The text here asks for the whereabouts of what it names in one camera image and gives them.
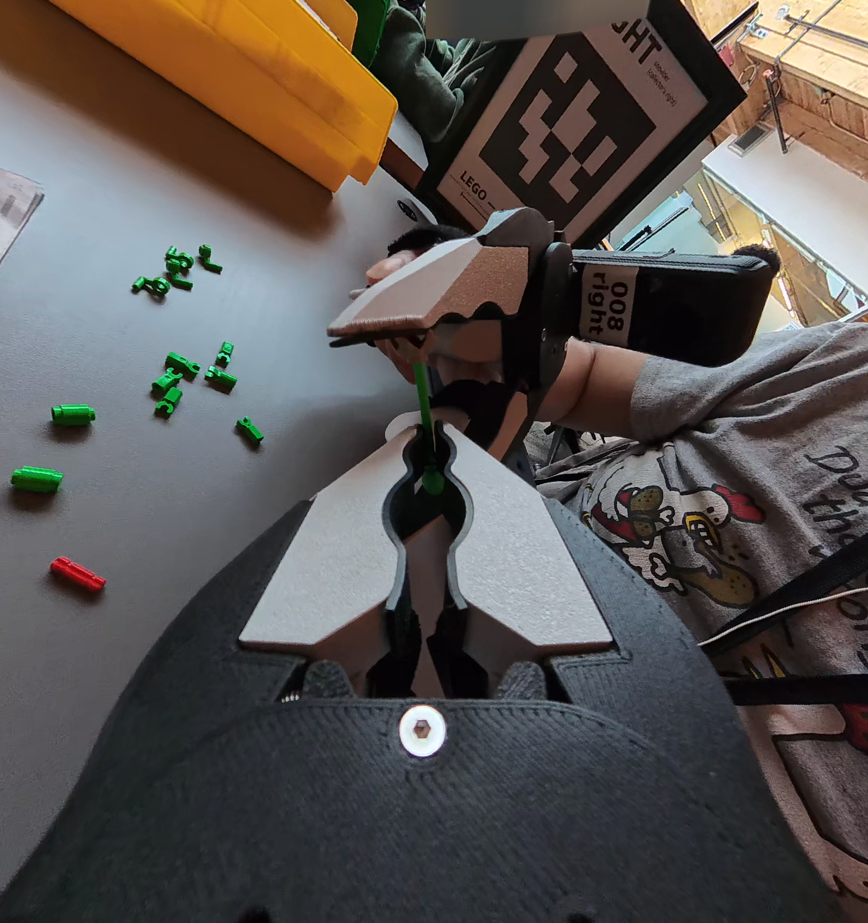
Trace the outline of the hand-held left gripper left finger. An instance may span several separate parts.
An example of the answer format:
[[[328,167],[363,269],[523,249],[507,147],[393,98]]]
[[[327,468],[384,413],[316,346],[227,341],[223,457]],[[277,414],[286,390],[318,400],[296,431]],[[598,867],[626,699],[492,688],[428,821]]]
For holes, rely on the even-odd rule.
[[[389,651],[385,609],[404,553],[384,527],[383,507],[409,475],[408,426],[318,492],[238,641],[255,650],[339,663],[359,696]]]

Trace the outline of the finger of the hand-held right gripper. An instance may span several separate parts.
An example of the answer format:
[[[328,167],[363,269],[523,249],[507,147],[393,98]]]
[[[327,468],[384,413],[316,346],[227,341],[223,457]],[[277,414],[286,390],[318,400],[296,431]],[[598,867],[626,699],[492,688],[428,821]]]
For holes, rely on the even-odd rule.
[[[378,338],[471,319],[483,305],[518,312],[529,279],[526,247],[486,247],[474,238],[442,243],[367,288],[327,329],[331,338]]]
[[[350,334],[329,331],[329,337],[331,339],[330,346],[333,349],[358,344],[368,344],[374,347],[378,342],[386,340],[407,340],[413,348],[421,348],[428,337],[428,330],[371,330],[371,332]]]

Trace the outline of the green plastic bin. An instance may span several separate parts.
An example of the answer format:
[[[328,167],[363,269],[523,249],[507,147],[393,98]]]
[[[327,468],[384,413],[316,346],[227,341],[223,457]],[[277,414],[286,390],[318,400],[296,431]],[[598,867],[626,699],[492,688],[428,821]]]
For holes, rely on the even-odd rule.
[[[382,32],[391,2],[349,0],[358,16],[352,53],[366,68],[371,68],[379,50]]]

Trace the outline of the white wall vent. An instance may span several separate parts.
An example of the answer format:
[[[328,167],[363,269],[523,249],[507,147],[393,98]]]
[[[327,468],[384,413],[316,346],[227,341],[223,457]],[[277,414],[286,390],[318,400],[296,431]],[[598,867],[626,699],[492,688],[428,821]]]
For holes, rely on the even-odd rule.
[[[775,133],[775,128],[770,124],[763,121],[758,122],[733,137],[728,143],[728,150],[738,157],[745,157],[766,138],[774,136]]]

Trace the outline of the black framed marker sign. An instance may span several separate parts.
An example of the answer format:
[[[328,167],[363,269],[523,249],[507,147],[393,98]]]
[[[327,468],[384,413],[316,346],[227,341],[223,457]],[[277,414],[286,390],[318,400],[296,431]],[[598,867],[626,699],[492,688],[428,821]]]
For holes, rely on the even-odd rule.
[[[473,231],[530,207],[591,248],[745,98],[678,1],[584,32],[501,41],[428,154],[417,196]]]

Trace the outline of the person's right forearm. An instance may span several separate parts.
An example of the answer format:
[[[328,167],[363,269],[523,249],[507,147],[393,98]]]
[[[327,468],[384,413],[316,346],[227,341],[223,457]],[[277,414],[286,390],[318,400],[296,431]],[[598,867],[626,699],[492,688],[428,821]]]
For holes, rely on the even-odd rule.
[[[571,338],[536,420],[604,437],[634,438],[631,407],[649,355]]]

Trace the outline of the grey printed t-shirt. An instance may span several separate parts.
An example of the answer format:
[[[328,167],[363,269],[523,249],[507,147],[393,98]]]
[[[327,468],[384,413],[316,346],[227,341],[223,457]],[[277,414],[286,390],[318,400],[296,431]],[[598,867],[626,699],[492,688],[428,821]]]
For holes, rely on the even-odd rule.
[[[641,435],[544,467],[540,492],[706,641],[868,534],[868,323],[765,334],[740,359],[652,359]],[[738,709],[775,801],[848,921],[868,921],[868,703]]]

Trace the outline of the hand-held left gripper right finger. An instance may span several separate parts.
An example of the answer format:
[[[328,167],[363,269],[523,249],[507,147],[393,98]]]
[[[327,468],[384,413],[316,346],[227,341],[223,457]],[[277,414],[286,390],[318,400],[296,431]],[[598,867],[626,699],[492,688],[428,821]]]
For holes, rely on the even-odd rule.
[[[486,698],[515,662],[613,652],[543,497],[452,424],[441,442],[461,504],[426,525],[426,696]]]

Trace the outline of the person's right hand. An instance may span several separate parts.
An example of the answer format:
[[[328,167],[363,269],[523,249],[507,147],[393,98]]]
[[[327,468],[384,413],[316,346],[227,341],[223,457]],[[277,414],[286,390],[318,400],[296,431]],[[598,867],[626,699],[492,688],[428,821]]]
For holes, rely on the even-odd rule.
[[[385,257],[382,260],[379,260],[376,264],[370,267],[366,272],[366,286],[368,290],[374,285],[382,283],[390,275],[394,274],[396,271],[400,271],[405,266],[409,265],[412,261],[418,259],[425,251],[423,249],[402,249],[397,252],[394,252],[392,255]],[[448,383],[448,365],[445,364],[445,359],[437,354],[435,354],[434,346],[435,342],[432,339],[432,332],[428,332],[428,337],[426,340],[431,342],[433,345],[431,354],[429,356],[428,363],[426,367],[433,381],[433,386],[435,391],[443,389]],[[378,342],[374,347],[381,355],[390,361],[394,366],[396,371],[399,373],[406,382],[411,385],[416,385],[416,380],[414,376],[413,365],[405,363],[401,360],[401,357],[396,352],[396,345],[393,340],[386,340]]]

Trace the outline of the red lego pin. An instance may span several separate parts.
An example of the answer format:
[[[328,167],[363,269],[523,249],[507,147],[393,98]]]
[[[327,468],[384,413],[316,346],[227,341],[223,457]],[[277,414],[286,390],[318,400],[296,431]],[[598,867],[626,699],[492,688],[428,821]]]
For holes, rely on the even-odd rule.
[[[66,557],[53,560],[49,565],[49,572],[62,583],[70,584],[86,593],[98,594],[105,589],[105,578]]]

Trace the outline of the yellow plastic bin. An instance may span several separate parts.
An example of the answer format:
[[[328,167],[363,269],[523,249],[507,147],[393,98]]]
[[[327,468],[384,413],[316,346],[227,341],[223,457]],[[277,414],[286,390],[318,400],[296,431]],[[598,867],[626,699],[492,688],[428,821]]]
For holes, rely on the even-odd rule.
[[[56,1],[71,17],[335,192],[375,173],[397,111],[356,54],[346,1]]]

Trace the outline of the cluster of green lego connectors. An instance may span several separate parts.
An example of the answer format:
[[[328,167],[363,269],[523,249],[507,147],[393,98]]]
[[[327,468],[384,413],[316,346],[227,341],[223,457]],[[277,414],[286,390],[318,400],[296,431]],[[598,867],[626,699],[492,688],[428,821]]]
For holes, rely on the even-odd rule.
[[[163,256],[163,271],[158,275],[140,275],[130,284],[130,292],[149,294],[159,302],[172,290],[190,292],[194,288],[191,274],[195,269],[221,274],[223,265],[213,259],[209,245],[199,245],[195,253],[170,247]]]
[[[169,352],[163,362],[163,371],[150,386],[151,397],[154,398],[153,413],[163,418],[170,417],[182,400],[182,386],[193,383],[199,377],[220,393],[230,393],[237,385],[237,377],[228,371],[234,351],[231,341],[223,341],[214,362],[207,367],[177,352]]]

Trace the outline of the green lego stick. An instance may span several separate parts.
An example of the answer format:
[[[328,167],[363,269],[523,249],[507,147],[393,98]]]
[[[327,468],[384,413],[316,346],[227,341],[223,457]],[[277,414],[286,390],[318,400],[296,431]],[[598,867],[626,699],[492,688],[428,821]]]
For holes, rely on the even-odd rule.
[[[417,386],[421,426],[426,447],[426,471],[436,471],[436,442],[429,403],[428,372],[424,363],[414,363],[413,369]]]

